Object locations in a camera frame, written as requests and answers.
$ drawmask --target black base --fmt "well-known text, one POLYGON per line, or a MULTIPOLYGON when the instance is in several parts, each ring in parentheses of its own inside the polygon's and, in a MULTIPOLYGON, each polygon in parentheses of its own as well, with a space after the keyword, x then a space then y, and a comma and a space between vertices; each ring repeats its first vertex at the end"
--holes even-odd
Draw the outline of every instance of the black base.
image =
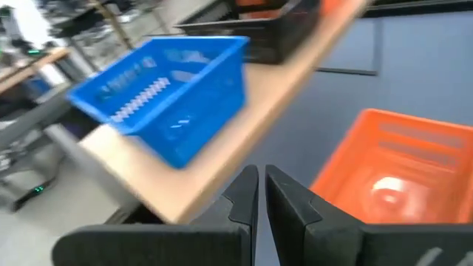
POLYGON ((366 75, 375 77, 378 75, 376 70, 363 70, 363 69, 338 69, 332 67, 320 67, 317 69, 318 72, 337 73, 337 74, 348 74, 348 75, 366 75))
POLYGON ((164 222, 143 204, 132 210, 121 208, 105 222, 106 225, 132 225, 136 223, 162 225, 164 222))
POLYGON ((363 18, 408 16, 473 10, 472 0, 378 0, 368 7, 363 18))
POLYGON ((19 198, 11 200, 7 199, 8 204, 8 210, 11 212, 16 212, 17 210, 21 209, 29 200, 43 194, 44 192, 47 191, 47 189, 51 186, 52 182, 55 181, 55 178, 52 180, 48 180, 42 184, 39 184, 37 187, 42 187, 44 190, 43 191, 36 191, 35 188, 30 189, 29 191, 26 191, 25 194, 21 195, 19 198))

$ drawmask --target white wall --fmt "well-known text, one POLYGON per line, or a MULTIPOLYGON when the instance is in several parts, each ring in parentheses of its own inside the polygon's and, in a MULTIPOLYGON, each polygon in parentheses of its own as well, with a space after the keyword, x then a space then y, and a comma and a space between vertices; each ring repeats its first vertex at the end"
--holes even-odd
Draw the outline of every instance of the white wall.
MULTIPOLYGON (((14 14, 18 22, 21 33, 27 41, 31 41, 38 48, 45 42, 55 40, 48 36, 50 24, 36 9, 33 0, 0 0, 0 5, 7 4, 14 8, 14 14)), ((61 40, 56 40, 59 45, 64 45, 61 40)), ((63 75, 54 66, 45 66, 41 73, 53 85, 66 81, 63 75)))

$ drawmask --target table leg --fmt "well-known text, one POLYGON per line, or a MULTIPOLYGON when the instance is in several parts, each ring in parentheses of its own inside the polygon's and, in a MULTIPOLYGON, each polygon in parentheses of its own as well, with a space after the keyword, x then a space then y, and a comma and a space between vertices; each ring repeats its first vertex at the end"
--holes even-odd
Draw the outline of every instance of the table leg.
POLYGON ((69 81, 73 84, 80 83, 86 76, 82 70, 80 70, 74 62, 69 58, 69 56, 65 56, 56 62, 54 65, 66 76, 69 81))
POLYGON ((94 71, 94 72, 100 72, 100 69, 94 62, 92 62, 92 59, 84 52, 84 50, 74 41, 72 38, 67 38, 67 42, 71 47, 74 47, 74 49, 81 55, 82 59, 89 65, 89 67, 94 71))
POLYGON ((168 25, 166 24, 166 22, 164 22, 163 17, 161 17, 158 11, 159 10, 157 10, 156 8, 151 10, 151 12, 153 13, 154 19, 156 19, 157 23, 160 25, 160 28, 163 30, 165 34, 171 34, 171 32, 168 29, 168 25))

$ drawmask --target orange plastic basket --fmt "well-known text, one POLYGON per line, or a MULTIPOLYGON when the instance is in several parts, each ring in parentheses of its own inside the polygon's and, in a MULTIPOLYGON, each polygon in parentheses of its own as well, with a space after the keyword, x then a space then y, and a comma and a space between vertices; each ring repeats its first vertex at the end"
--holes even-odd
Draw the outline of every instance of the orange plastic basket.
POLYGON ((472 127, 368 109, 311 190, 363 222, 471 222, 472 157, 472 127))
POLYGON ((328 15, 340 7, 344 3, 344 0, 322 0, 322 15, 328 15))

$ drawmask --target blue plastic basket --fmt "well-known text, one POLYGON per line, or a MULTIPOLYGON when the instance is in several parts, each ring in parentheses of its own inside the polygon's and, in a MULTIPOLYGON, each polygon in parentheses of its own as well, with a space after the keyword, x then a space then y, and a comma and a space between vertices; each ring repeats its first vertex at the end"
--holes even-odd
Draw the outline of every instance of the blue plastic basket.
POLYGON ((245 102, 247 43, 245 37, 153 38, 68 96, 182 168, 245 102))

